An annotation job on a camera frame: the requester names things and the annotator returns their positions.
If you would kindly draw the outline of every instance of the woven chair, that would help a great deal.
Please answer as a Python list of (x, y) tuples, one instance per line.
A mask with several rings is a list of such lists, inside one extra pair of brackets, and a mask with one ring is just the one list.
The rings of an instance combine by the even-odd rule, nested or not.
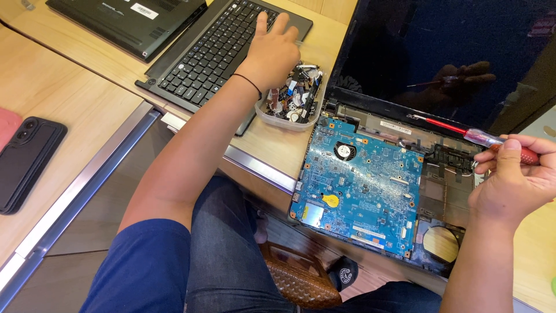
[(271, 242), (259, 247), (284, 298), (305, 309), (325, 309), (342, 303), (319, 259)]

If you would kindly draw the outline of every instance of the laptop keyboard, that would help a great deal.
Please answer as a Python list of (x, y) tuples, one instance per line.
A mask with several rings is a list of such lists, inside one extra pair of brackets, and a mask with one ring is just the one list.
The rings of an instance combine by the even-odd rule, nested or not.
[(247, 0), (234, 0), (159, 87), (198, 106), (207, 103), (247, 56), (261, 11), (269, 16), (268, 28), (277, 12)]

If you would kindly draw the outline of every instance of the laptop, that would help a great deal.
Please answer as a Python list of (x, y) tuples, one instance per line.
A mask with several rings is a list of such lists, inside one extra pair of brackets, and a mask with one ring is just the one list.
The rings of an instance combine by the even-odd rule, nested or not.
[(288, 219), (448, 277), (484, 148), (415, 115), (494, 135), (523, 130), (554, 106), (553, 30), (535, 26), (547, 16), (542, 1), (359, 0)]
[[(261, 11), (269, 16), (269, 29), (278, 14), (287, 12), (290, 21), (286, 27), (297, 27), (299, 41), (312, 26), (309, 19), (260, 0), (214, 0), (147, 70), (147, 81), (135, 84), (195, 113), (220, 90), (247, 56)], [(242, 136), (254, 117), (253, 106), (236, 135)]]
[(48, 0), (46, 5), (145, 62), (207, 10), (204, 0)]

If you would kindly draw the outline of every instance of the laptop screen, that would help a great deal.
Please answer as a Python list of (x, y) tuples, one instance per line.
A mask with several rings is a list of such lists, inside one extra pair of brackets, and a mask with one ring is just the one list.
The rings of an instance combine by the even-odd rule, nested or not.
[(556, 1), (359, 0), (331, 84), (501, 134), (556, 104)]

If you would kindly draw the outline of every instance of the red screwdriver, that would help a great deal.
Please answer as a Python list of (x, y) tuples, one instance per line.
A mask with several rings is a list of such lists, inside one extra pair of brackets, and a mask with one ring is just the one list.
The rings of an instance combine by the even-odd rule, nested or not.
[[(500, 149), (500, 146), (504, 143), (504, 141), (506, 141), (506, 139), (504, 139), (504, 138), (489, 135), (489, 134), (485, 133), (484, 131), (481, 131), (481, 130), (478, 130), (478, 129), (471, 128), (471, 129), (465, 130), (465, 129), (454, 127), (452, 125), (448, 125), (446, 123), (442, 123), (442, 122), (437, 121), (437, 120), (424, 118), (424, 117), (419, 116), (419, 115), (408, 115), (408, 117), (413, 118), (413, 119), (425, 120), (425, 121), (427, 121), (427, 123), (431, 123), (431, 124), (434, 124), (436, 126), (440, 126), (442, 128), (446, 128), (446, 129), (455, 131), (456, 133), (460, 133), (460, 134), (463, 135), (463, 138), (467, 139), (468, 141), (471, 141), (472, 143), (476, 143), (476, 144), (481, 145), (481, 146), (485, 146), (485, 147), (489, 148), (490, 150), (494, 151), (495, 153), (498, 153), (498, 150)], [(539, 164), (539, 155), (536, 152), (531, 151), (529, 148), (522, 147), (521, 162), (523, 164), (527, 164), (527, 165), (538, 165)]]

